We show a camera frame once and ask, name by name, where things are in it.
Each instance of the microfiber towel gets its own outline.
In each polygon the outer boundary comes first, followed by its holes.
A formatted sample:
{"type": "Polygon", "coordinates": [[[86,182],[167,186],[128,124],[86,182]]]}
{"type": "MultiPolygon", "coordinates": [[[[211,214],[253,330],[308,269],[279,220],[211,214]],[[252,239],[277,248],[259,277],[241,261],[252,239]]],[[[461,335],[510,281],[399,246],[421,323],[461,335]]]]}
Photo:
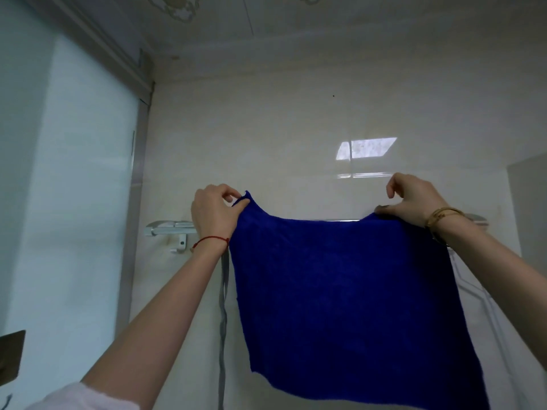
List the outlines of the microfiber towel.
{"type": "Polygon", "coordinates": [[[287,220],[243,198],[230,252],[252,371],[306,399],[489,408],[446,247],[398,219],[287,220]]]}

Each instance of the forearm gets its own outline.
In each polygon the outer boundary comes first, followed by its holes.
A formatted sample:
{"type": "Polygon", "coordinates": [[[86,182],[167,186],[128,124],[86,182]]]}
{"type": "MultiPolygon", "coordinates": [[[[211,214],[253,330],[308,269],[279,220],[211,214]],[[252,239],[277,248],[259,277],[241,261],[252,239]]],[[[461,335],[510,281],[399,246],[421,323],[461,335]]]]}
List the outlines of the forearm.
{"type": "Polygon", "coordinates": [[[114,341],[82,379],[94,390],[151,409],[173,366],[216,263],[226,248],[209,239],[114,341]]]}
{"type": "Polygon", "coordinates": [[[445,217],[436,231],[462,258],[547,368],[547,279],[461,216],[445,217]]]}

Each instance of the ceiling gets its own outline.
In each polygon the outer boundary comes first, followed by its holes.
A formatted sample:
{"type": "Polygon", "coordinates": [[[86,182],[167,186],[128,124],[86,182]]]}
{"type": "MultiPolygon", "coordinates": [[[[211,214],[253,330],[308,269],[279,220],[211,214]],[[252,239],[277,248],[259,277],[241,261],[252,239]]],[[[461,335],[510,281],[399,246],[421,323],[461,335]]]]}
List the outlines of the ceiling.
{"type": "Polygon", "coordinates": [[[161,55],[188,45],[324,32],[545,0],[321,0],[316,5],[300,0],[200,0],[190,24],[170,18],[149,0],[111,1],[152,53],[161,55]]]}

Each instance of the red string bracelet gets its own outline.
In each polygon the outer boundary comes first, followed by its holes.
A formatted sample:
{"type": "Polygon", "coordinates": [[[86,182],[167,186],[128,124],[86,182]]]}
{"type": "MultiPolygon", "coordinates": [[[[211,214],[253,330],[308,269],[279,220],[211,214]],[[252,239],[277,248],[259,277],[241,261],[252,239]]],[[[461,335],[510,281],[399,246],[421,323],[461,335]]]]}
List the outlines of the red string bracelet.
{"type": "Polygon", "coordinates": [[[220,239],[226,242],[226,244],[229,244],[230,238],[229,237],[220,237],[220,236],[206,236],[202,239],[199,239],[195,245],[192,246],[192,249],[195,249],[198,244],[200,244],[205,239],[220,239]]]}

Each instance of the gold bracelet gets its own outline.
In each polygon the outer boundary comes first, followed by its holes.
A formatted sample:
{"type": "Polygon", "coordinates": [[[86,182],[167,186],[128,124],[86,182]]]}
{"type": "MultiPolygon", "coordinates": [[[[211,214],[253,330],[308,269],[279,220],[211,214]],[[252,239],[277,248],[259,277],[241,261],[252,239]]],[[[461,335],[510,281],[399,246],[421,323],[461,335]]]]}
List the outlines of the gold bracelet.
{"type": "Polygon", "coordinates": [[[454,216],[454,215],[459,215],[464,217],[466,216],[465,213],[463,213],[463,211],[458,210],[454,207],[441,207],[440,209],[437,209],[433,213],[431,213],[431,215],[426,221],[425,227],[427,228],[427,230],[429,230],[429,233],[431,233],[431,236],[433,237],[435,241],[438,241],[439,243],[446,245],[446,242],[442,240],[440,236],[438,236],[436,233],[433,232],[432,227],[434,227],[439,222],[440,219],[443,219],[447,216],[454,216]]]}

